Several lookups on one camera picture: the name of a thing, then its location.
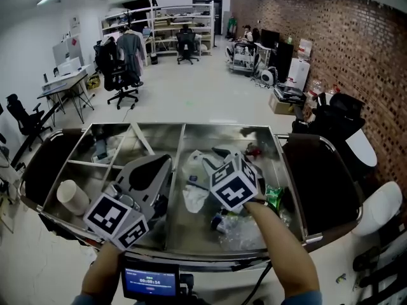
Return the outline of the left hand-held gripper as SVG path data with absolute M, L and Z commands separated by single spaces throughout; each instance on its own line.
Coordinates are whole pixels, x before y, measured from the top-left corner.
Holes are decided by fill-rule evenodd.
M 127 163 L 101 195 L 92 201 L 83 221 L 98 237 L 128 250 L 150 235 L 165 218 L 172 158 L 156 154 Z

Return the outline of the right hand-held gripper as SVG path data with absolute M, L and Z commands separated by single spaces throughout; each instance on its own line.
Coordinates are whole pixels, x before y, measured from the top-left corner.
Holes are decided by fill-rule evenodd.
M 241 156 L 236 147 L 213 147 L 212 150 L 224 161 L 223 165 L 213 156 L 203 156 L 202 166 L 210 178 L 210 192 L 229 211 L 232 211 L 258 195 L 256 172 Z

